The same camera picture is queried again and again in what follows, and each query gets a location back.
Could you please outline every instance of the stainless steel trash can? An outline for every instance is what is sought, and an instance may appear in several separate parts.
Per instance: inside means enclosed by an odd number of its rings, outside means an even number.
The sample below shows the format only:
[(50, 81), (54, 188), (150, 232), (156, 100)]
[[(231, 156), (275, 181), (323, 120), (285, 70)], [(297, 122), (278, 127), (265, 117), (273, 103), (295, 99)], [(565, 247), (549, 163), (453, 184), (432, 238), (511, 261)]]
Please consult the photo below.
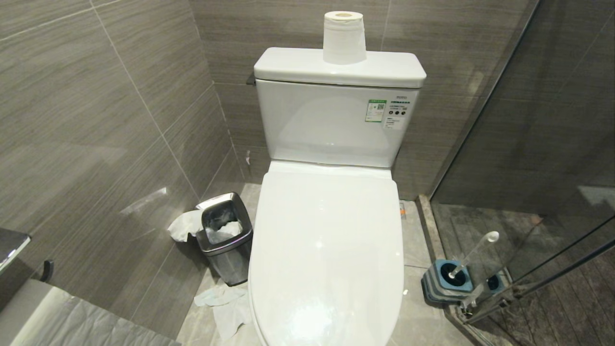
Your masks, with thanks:
[[(201, 251), (210, 265), (228, 286), (248, 280), (248, 265), (252, 250), (252, 223), (244, 202), (237, 193), (225, 193), (203, 203), (203, 229), (196, 234)], [(229, 222), (238, 221), (241, 231), (232, 238), (221, 238), (217, 233)]]

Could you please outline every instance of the toilet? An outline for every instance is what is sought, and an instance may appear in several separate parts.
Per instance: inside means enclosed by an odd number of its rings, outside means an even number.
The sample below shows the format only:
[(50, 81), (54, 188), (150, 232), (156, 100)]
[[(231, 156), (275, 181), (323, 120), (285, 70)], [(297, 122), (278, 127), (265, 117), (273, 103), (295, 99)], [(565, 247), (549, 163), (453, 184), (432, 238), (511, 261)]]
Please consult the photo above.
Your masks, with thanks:
[(391, 166), (426, 78), (416, 56), (269, 48), (254, 66), (271, 165), (256, 211), (250, 311), (264, 346), (385, 346), (403, 247)]

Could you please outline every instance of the toilet tank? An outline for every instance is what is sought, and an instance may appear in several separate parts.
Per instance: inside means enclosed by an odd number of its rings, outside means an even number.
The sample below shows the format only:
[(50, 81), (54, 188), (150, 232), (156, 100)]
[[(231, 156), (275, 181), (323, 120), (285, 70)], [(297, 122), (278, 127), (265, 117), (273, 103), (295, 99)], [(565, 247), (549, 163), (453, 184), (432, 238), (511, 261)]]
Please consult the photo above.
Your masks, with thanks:
[(322, 49), (277, 47), (254, 74), (272, 159), (369, 167), (393, 165), (426, 78), (410, 53), (335, 65)]

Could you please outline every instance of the toilet paper roll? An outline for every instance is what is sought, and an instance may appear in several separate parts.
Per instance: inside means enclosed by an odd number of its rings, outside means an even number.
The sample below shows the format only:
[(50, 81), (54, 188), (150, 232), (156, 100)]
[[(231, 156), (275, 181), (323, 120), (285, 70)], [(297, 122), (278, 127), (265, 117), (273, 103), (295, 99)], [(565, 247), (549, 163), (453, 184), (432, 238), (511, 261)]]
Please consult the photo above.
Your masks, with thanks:
[(322, 58), (325, 62), (338, 65), (348, 65), (367, 59), (362, 14), (349, 11), (333, 11), (325, 14)]

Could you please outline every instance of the toilet seat lid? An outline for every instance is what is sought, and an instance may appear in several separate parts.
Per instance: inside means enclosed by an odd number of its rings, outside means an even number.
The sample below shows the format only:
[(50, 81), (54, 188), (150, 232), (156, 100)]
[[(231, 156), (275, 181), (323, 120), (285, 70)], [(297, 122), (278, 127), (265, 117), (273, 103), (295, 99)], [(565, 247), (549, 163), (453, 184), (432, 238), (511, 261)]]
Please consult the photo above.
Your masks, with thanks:
[(269, 171), (250, 259), (253, 311), (270, 346), (384, 346), (403, 291), (390, 178)]

